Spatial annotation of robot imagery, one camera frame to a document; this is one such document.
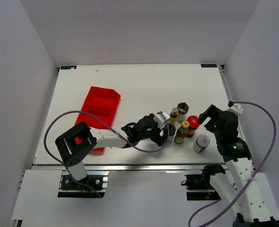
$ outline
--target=white wall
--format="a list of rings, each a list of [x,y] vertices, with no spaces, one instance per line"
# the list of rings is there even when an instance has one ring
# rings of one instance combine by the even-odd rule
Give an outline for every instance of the white wall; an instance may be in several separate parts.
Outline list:
[[[19,0],[0,0],[0,226],[34,156],[56,68]]]
[[[279,208],[279,0],[261,0],[226,64],[233,100],[261,104],[277,123],[277,140],[265,164]],[[255,164],[266,154],[273,135],[270,119],[255,107],[244,106],[241,117]]]
[[[57,66],[226,63],[258,0],[21,0]]]

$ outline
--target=black lid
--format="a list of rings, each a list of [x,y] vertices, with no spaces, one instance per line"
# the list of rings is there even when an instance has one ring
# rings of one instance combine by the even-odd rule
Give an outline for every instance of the black lid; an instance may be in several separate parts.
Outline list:
[[[169,123],[169,136],[174,136],[176,128],[173,124]],[[167,131],[167,125],[164,126],[164,132]]]
[[[189,110],[189,106],[186,103],[179,103],[177,109],[179,114],[186,114]]]

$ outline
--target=white platform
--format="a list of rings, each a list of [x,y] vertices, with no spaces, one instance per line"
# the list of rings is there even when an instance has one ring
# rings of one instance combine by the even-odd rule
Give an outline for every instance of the white platform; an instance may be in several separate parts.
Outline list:
[[[110,172],[102,199],[58,198],[61,171],[26,170],[12,219],[22,227],[186,227],[191,214],[210,201],[187,201],[183,173]],[[261,194],[274,218],[279,213],[265,174]],[[211,220],[226,204],[198,213],[193,226]],[[212,227],[231,227],[227,212]]]
[[[113,88],[121,94],[113,122],[115,129],[137,122],[143,116],[159,110],[169,114],[179,102],[189,105],[188,116],[199,115],[210,104],[225,110],[228,103],[218,68],[201,68],[200,64],[77,66],[75,70],[60,70],[43,133],[61,113],[80,110],[91,86]],[[76,113],[65,116],[50,131],[47,143],[51,152],[59,158],[54,141],[74,125],[77,116]],[[208,135],[211,144],[203,153],[198,154],[192,149],[192,144],[200,134]],[[43,136],[42,134],[34,163],[57,164],[46,153]],[[139,147],[156,149],[158,146],[145,140],[139,143]],[[201,126],[196,135],[186,139],[184,144],[177,145],[173,142],[158,153],[146,154],[133,148],[106,148],[104,152],[91,152],[84,163],[205,164],[223,163],[223,158],[217,151],[214,135]]]

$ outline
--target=spice jar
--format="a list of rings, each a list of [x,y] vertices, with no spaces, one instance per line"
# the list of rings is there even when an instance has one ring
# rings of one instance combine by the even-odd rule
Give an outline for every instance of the spice jar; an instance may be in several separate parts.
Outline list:
[[[168,124],[169,125],[169,140],[168,143],[171,143],[173,140],[173,137],[175,135],[175,126],[173,124]],[[164,126],[164,135],[167,135],[168,131],[167,131],[167,125]]]
[[[193,149],[197,153],[203,152],[210,144],[210,138],[206,135],[200,135],[193,143]]]
[[[184,142],[187,136],[188,127],[189,127],[189,122],[184,121],[181,127],[176,132],[176,136],[174,138],[175,143],[181,144]]]
[[[186,115],[188,113],[189,110],[189,106],[186,103],[180,103],[177,105],[177,117],[176,117],[176,121],[177,122],[183,122],[186,121]]]
[[[189,122],[189,128],[188,128],[188,132],[187,132],[187,138],[194,136],[195,131],[200,126],[200,124],[198,124],[197,121],[198,121],[197,116],[193,115],[193,116],[188,117],[187,122]]]

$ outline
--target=red cap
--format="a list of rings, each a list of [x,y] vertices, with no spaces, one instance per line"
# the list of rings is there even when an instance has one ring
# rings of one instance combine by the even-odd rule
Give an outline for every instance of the red cap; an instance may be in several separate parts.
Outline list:
[[[197,116],[190,116],[188,117],[187,121],[189,122],[191,128],[198,128],[200,126],[200,124],[197,123],[198,121]]]

